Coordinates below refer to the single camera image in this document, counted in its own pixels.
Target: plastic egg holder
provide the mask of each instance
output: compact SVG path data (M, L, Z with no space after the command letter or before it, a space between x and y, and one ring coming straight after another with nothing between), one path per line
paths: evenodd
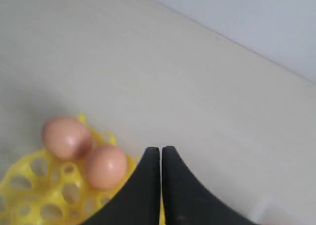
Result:
M86 124L84 115L78 120ZM111 133L102 135L91 127L95 147L116 144ZM0 184L0 225L80 224L108 203L136 168L127 156L128 171L111 190L96 190L84 180L84 158L63 162L46 149L21 158L10 167Z

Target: brown egg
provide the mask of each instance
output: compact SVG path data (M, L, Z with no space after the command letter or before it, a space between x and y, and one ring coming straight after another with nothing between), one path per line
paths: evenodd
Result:
M126 155L113 145L95 148L86 159L86 180L97 189L112 189L123 179L126 171Z
M42 141L61 160L75 160L92 148L88 127L70 117L54 117L42 128Z

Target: egg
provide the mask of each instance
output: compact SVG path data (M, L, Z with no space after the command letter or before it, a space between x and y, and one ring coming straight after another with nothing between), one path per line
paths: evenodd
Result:
M43 144L60 160L76 160L92 149L87 126L71 117L54 117L42 128Z
M117 146L103 145L89 153L85 162L85 178L96 189L112 189L127 171L125 153Z

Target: yellow egg tray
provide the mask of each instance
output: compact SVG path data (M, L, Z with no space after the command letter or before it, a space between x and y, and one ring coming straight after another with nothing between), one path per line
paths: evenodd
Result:
M85 116L77 119L84 123ZM113 134L98 133L87 125L94 147L117 145ZM29 154L13 164L0 183L0 225L77 225L92 216L123 187L136 168L127 156L128 171L111 190L96 190L84 180L84 158L60 161L46 149ZM160 224L164 225L161 204Z

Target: white table surface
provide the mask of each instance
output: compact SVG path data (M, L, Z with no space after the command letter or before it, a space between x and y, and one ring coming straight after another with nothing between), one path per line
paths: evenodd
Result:
M50 116L121 147L174 145L247 214L265 196L316 222L316 87L151 0L0 0L1 173Z

